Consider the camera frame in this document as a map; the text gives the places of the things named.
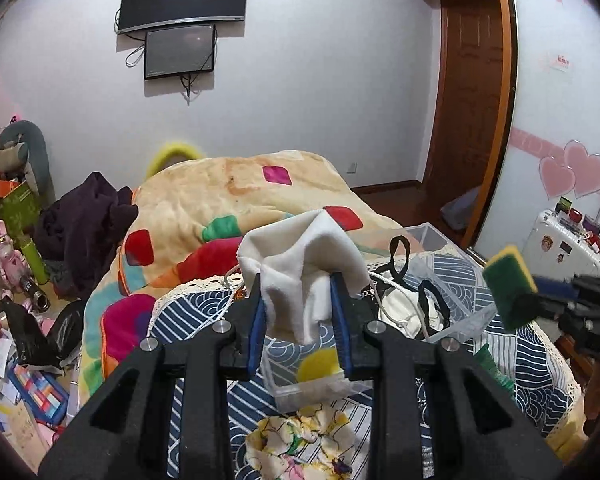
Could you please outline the green yellow sponge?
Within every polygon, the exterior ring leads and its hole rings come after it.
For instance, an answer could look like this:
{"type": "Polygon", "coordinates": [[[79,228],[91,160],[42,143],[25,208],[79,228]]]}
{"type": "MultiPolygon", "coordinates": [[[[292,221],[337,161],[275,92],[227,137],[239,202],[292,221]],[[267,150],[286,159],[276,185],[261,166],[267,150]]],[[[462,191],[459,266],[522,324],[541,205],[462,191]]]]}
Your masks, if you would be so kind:
{"type": "Polygon", "coordinates": [[[538,292],[535,281],[515,245],[507,245],[484,266],[482,276],[506,330],[518,330],[533,320],[522,305],[524,297],[538,292]]]}

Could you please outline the white sliding wardrobe door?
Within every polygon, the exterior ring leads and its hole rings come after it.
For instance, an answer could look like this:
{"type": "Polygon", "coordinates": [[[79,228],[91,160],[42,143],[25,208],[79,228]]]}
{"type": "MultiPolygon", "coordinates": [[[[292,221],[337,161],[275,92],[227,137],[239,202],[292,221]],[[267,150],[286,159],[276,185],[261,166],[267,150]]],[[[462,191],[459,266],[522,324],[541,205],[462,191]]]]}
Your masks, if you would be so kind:
{"type": "Polygon", "coordinates": [[[600,224],[600,12],[593,0],[513,0],[517,75],[498,184],[475,250],[524,246],[565,196],[600,224]]]}

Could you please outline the dark purple clothes pile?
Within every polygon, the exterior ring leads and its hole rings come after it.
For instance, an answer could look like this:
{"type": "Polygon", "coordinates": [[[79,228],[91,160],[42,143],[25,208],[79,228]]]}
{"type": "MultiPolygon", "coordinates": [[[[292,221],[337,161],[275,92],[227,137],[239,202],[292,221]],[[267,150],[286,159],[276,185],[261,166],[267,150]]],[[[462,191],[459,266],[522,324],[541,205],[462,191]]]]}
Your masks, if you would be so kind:
{"type": "Polygon", "coordinates": [[[117,190],[93,172],[41,211],[33,241],[58,297],[91,295],[138,215],[132,199],[130,188],[117,190]]]}

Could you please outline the green bottle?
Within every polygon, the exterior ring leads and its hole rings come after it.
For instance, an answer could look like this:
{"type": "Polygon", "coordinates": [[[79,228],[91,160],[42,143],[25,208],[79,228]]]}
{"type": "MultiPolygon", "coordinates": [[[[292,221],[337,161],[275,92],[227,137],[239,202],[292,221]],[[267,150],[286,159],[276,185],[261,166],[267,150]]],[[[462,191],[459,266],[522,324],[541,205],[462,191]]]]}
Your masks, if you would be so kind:
{"type": "Polygon", "coordinates": [[[45,263],[30,236],[23,235],[23,237],[21,237],[20,250],[27,260],[35,281],[39,285],[46,284],[48,282],[48,275],[46,273],[45,263]]]}

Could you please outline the pink rabbit figure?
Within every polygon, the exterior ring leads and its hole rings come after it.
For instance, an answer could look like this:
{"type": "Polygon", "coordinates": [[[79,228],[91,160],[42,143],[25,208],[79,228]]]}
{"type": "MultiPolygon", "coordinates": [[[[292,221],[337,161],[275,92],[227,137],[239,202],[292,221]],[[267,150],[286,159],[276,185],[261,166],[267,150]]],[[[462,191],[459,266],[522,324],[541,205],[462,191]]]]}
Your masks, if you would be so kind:
{"type": "Polygon", "coordinates": [[[22,291],[21,279],[33,276],[27,259],[15,248],[3,220],[0,220],[0,273],[4,283],[2,299],[14,298],[15,292],[22,291]]]}

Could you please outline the clear plastic storage box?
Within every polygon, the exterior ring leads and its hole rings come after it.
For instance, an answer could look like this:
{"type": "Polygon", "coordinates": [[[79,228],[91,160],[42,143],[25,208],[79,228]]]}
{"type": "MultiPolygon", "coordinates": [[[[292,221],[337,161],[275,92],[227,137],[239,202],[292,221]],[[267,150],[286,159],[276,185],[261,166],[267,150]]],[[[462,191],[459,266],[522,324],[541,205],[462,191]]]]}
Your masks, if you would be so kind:
{"type": "MultiPolygon", "coordinates": [[[[451,311],[451,326],[425,341],[434,344],[444,338],[454,338],[464,344],[477,340],[493,320],[496,307],[483,284],[478,266],[449,237],[431,224],[421,223],[401,229],[354,234],[352,240],[364,256],[367,267],[375,271],[388,262],[389,243],[398,235],[404,235],[411,243],[405,281],[416,285],[423,278],[428,278],[440,289],[451,311]]],[[[374,292],[369,290],[366,294],[370,296],[376,314],[374,324],[391,326],[378,318],[374,292]]],[[[308,404],[335,401],[346,396],[359,394],[363,398],[368,397],[366,391],[372,388],[372,384],[350,382],[343,371],[312,382],[297,382],[300,362],[316,350],[332,347],[335,347],[335,338],[330,325],[321,327],[320,336],[314,344],[299,346],[280,339],[269,339],[265,343],[261,375],[280,412],[289,413],[308,404]]]]}

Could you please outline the grey plush toy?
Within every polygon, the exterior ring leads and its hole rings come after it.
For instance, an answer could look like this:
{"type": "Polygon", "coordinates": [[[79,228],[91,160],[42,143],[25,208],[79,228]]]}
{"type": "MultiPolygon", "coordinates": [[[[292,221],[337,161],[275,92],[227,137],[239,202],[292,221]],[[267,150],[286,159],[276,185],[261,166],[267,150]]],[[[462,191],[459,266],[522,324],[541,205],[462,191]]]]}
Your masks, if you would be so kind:
{"type": "Polygon", "coordinates": [[[50,162],[43,133],[33,122],[12,122],[0,133],[0,172],[23,176],[33,193],[47,194],[50,162]]]}

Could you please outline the brown wooden door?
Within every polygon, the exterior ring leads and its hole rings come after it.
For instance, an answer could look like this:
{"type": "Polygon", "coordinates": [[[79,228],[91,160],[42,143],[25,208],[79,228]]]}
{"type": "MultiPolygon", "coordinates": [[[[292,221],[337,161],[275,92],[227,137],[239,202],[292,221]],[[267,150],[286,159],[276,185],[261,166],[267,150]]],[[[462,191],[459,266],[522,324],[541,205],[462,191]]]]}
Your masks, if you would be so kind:
{"type": "Polygon", "coordinates": [[[440,54],[424,185],[441,208],[472,191],[460,246],[475,243],[506,144],[514,84],[510,0],[439,0],[440,54]]]}

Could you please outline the colourful fleece blanket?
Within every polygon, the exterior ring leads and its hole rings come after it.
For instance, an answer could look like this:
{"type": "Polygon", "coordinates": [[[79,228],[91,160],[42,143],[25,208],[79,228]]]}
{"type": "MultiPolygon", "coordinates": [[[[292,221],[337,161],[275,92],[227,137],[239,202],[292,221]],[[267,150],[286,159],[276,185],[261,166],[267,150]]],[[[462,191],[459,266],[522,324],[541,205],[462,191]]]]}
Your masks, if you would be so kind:
{"type": "Polygon", "coordinates": [[[84,311],[80,400],[86,402],[120,363],[107,350],[105,312],[133,295],[158,299],[194,278],[225,274],[249,231],[325,209],[347,232],[395,229],[317,154],[281,151],[252,157],[186,160],[132,193],[138,214],[84,311]]]}

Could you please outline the white fleece cloth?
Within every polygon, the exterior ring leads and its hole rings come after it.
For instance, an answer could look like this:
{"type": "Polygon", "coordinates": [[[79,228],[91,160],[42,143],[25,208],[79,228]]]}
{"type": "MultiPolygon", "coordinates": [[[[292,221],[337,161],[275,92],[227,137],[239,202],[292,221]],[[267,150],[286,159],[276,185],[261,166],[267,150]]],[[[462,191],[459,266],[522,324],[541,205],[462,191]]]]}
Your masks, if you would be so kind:
{"type": "Polygon", "coordinates": [[[245,285],[260,292],[268,334],[295,344],[312,344],[320,324],[332,317],[332,274],[342,275],[351,296],[370,284],[358,248],[326,210],[248,232],[237,249],[237,261],[245,285]]]}

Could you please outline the blue patterned bed cover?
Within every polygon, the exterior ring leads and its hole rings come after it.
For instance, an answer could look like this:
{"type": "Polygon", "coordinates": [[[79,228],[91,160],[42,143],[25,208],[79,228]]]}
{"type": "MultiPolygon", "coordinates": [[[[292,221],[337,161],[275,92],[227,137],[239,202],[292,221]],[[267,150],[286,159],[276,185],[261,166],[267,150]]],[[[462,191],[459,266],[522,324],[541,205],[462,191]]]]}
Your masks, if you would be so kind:
{"type": "MultiPolygon", "coordinates": [[[[193,280],[174,288],[157,300],[148,326],[148,334],[163,344],[193,337],[212,322],[230,300],[238,275],[227,280],[207,278],[193,280]]],[[[585,440],[583,425],[583,393],[572,370],[539,326],[528,325],[515,333],[507,333],[496,315],[475,341],[465,348],[510,393],[518,408],[562,458],[577,452],[585,440]]],[[[255,479],[258,473],[247,465],[242,440],[257,421],[280,412],[274,398],[266,390],[261,375],[250,382],[227,385],[230,434],[236,452],[236,476],[255,479]]],[[[355,426],[355,448],[348,454],[354,478],[366,473],[372,388],[368,397],[346,396],[327,401],[347,413],[355,426]]]]}

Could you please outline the yellow white plush ball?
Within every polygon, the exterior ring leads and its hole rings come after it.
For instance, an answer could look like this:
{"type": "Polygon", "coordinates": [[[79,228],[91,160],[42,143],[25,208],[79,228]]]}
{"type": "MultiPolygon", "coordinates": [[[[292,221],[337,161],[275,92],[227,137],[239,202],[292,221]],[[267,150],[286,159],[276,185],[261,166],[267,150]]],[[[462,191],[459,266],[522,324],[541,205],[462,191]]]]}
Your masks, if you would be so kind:
{"type": "Polygon", "coordinates": [[[297,382],[312,382],[341,373],[338,353],[335,347],[321,348],[306,356],[299,364],[297,382]]]}

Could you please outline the yellow plush behind blanket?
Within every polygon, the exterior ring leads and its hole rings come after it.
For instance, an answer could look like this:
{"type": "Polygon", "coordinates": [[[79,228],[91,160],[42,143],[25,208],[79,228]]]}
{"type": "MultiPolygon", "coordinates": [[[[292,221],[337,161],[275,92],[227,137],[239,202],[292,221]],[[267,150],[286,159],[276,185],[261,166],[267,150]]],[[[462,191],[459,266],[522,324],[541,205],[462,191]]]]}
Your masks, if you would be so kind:
{"type": "Polygon", "coordinates": [[[145,180],[179,162],[204,159],[205,157],[206,155],[192,144],[180,141],[165,143],[151,159],[146,170],[145,180]]]}

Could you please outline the floral yellow cloth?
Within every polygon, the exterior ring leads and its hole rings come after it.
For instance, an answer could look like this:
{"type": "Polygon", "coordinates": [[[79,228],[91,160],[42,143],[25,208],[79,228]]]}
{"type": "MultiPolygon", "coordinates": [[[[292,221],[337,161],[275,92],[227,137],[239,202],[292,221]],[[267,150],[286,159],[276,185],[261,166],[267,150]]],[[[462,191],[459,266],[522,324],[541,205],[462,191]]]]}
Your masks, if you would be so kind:
{"type": "Polygon", "coordinates": [[[261,419],[245,447],[247,463],[263,479],[349,479],[355,432],[345,412],[319,403],[261,419]]]}

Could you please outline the green box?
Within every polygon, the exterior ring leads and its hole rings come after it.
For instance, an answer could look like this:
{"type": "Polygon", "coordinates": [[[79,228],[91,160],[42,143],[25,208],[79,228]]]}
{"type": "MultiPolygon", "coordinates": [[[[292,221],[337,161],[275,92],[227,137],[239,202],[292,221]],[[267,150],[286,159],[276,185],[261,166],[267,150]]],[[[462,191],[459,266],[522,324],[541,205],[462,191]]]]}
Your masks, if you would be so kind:
{"type": "Polygon", "coordinates": [[[26,182],[0,198],[0,220],[5,222],[8,235],[13,240],[33,235],[40,212],[40,200],[26,182]]]}

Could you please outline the black white fabric bag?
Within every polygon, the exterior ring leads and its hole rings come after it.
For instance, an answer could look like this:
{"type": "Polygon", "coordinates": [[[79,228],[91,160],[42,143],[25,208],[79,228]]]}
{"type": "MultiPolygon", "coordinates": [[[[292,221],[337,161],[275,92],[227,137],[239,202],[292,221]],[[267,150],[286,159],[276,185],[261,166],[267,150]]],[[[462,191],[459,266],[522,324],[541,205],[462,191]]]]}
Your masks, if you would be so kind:
{"type": "Polygon", "coordinates": [[[408,339],[427,340],[451,326],[451,311],[428,278],[408,284],[411,243],[404,235],[389,243],[389,260],[370,271],[378,318],[408,339]]]}

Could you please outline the small wall monitor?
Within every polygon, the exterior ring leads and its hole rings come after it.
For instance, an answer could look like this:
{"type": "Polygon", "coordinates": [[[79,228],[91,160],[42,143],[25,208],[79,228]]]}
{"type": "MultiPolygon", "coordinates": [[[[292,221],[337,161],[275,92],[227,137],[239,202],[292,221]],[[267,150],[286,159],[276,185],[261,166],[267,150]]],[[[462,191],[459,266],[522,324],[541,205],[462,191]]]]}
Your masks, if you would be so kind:
{"type": "Polygon", "coordinates": [[[216,27],[186,25],[151,30],[145,37],[144,78],[214,71],[216,27]]]}

